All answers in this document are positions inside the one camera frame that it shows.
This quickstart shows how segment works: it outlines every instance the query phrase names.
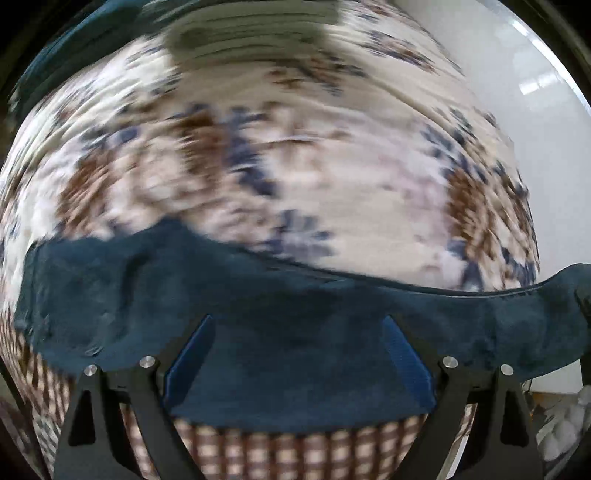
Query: dark teal fabric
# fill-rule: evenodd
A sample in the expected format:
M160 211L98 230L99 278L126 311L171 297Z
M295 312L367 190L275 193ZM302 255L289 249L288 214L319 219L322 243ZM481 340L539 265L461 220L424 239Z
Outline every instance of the dark teal fabric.
M308 433L425 413L382 344L402 315L443 355L520 380L580 358L589 329L574 289L591 265L534 287L465 294L333 274L195 235L176 220L102 242L49 240L27 254L15 327L78 376L156 355L195 316L217 337L176 416L216 427Z

